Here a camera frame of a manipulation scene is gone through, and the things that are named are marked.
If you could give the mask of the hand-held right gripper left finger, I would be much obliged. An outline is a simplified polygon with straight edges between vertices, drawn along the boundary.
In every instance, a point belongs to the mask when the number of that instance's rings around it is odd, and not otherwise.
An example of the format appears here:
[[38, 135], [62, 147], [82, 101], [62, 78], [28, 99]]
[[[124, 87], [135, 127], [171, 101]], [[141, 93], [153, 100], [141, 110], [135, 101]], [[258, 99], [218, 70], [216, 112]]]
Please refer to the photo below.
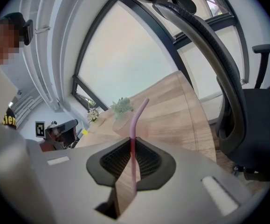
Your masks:
[[93, 154], [126, 142], [43, 152], [37, 142], [0, 125], [0, 194], [28, 224], [131, 224], [118, 209], [115, 178], [96, 163], [95, 174], [111, 182], [100, 185], [87, 170]]

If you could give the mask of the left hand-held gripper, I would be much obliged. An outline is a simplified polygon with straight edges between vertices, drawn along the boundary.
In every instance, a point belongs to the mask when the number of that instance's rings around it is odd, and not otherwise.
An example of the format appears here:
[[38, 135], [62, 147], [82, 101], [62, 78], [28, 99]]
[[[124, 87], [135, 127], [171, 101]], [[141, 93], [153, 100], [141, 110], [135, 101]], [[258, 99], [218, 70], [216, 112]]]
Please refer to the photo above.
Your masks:
[[35, 136], [42, 138], [40, 147], [42, 150], [63, 150], [71, 148], [76, 141], [77, 119], [69, 120], [63, 124], [52, 121], [46, 127], [44, 121], [35, 122]]

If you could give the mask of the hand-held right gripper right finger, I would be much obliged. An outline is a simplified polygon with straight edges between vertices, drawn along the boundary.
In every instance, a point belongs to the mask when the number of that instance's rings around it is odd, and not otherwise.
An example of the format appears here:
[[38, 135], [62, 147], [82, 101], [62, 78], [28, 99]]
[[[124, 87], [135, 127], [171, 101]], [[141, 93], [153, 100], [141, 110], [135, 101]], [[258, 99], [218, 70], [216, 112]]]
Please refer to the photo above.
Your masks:
[[120, 216], [125, 224], [241, 223], [251, 192], [199, 152], [158, 141], [136, 141], [139, 165], [150, 173]]

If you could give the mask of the pink straw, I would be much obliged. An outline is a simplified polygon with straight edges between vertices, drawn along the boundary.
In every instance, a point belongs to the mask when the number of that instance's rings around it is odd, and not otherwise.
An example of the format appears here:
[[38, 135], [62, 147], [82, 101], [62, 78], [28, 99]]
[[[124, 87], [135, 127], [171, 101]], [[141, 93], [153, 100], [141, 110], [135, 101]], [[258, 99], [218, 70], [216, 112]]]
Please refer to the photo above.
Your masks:
[[132, 172], [132, 196], [135, 197], [137, 194], [137, 181], [136, 181], [136, 126], [142, 112], [149, 103], [149, 98], [146, 98], [141, 106], [134, 114], [131, 125], [130, 125], [130, 151], [131, 151], [131, 172]]

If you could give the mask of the purple flower bouquet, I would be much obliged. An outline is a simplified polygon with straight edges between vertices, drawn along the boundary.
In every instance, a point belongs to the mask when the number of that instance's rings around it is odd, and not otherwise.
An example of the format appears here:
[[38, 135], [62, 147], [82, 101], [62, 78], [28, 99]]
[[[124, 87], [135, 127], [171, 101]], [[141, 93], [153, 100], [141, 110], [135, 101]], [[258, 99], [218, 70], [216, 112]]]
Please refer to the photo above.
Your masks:
[[98, 112], [97, 108], [98, 108], [98, 106], [96, 103], [88, 100], [87, 120], [89, 123], [94, 122], [99, 117], [99, 112]]

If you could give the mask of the person's black printed t-shirt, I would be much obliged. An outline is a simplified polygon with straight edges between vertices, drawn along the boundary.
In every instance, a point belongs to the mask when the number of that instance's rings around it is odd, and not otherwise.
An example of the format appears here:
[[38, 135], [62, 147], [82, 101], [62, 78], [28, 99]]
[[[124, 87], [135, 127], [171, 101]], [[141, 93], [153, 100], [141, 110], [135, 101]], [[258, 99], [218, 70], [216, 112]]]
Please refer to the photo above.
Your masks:
[[14, 130], [17, 129], [15, 114], [10, 107], [7, 109], [7, 111], [4, 115], [2, 124], [14, 129]]

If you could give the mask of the white green flower bouquet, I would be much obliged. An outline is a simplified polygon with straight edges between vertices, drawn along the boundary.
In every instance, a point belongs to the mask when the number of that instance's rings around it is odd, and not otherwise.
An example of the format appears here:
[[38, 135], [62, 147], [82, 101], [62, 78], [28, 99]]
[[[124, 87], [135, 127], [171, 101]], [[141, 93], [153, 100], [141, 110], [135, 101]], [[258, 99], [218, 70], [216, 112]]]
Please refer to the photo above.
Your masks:
[[112, 102], [111, 109], [115, 113], [115, 118], [119, 119], [124, 116], [127, 112], [132, 112], [133, 107], [130, 103], [129, 98], [120, 98], [118, 102]]

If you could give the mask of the black office chair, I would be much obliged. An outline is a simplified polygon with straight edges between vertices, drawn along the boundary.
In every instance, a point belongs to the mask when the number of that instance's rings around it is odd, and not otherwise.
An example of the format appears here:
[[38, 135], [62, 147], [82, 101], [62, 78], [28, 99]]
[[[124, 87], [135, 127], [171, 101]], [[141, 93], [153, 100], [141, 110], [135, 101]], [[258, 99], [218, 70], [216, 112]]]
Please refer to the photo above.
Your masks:
[[256, 45], [261, 55], [255, 87], [242, 88], [239, 69], [216, 32], [196, 15], [190, 0], [139, 0], [150, 3], [162, 17], [179, 28], [202, 52], [216, 73], [222, 108], [215, 125], [220, 150], [245, 179], [270, 181], [270, 89], [261, 88], [270, 44]]

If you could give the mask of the person's dark cap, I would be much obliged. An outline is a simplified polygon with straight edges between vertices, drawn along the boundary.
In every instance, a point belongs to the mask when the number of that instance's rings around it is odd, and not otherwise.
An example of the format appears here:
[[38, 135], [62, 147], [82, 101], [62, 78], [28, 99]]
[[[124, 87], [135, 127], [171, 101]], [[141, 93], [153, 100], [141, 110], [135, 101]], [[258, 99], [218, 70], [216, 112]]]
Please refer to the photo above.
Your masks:
[[2, 19], [7, 20], [9, 24], [16, 25], [19, 27], [23, 27], [25, 24], [23, 15], [20, 12], [6, 14], [5, 16], [2, 17]]

